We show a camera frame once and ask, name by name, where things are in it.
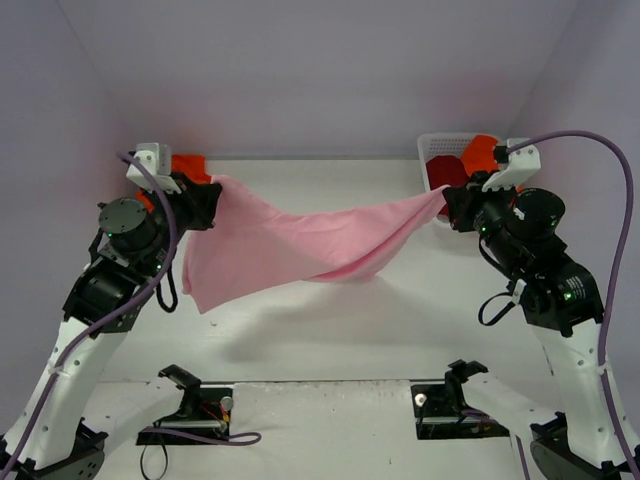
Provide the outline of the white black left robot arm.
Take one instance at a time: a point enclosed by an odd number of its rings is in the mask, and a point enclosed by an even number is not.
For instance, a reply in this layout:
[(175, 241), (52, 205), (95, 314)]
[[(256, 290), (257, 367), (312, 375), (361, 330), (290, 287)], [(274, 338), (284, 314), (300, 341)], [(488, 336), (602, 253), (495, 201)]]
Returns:
[(171, 179), (167, 193), (100, 204), (90, 262), (63, 305), (53, 351), (21, 416), (1, 437), (3, 477), (93, 479), (112, 450), (154, 421), (198, 411), (200, 381), (177, 365), (105, 413), (87, 410), (104, 367), (169, 274), (178, 242), (214, 225), (222, 186), (182, 173)]

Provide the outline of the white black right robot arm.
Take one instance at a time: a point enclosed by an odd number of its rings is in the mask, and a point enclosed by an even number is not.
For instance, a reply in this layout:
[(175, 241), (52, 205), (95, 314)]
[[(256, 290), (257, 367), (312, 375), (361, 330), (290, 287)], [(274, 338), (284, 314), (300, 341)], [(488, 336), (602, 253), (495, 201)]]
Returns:
[(477, 409), (524, 440), (548, 479), (639, 475), (639, 436), (624, 423), (602, 347), (607, 313), (593, 275), (566, 252), (555, 229), (565, 213), (555, 194), (529, 188), (486, 191), (480, 178), (443, 191), (451, 226), (476, 232), (483, 258), (508, 281), (508, 303), (483, 325), (521, 308), (557, 382), (562, 410), (540, 407), (478, 362), (457, 361), (442, 398)]

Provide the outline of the pink t shirt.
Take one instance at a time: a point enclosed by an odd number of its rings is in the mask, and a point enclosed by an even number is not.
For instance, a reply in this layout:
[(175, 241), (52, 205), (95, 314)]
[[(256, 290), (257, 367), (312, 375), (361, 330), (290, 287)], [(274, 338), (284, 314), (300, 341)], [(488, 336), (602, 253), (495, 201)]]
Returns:
[(190, 235), (183, 291), (200, 313), (295, 281), (366, 281), (444, 207), (444, 190), (335, 212), (278, 210), (239, 181), (222, 187), (215, 225)]

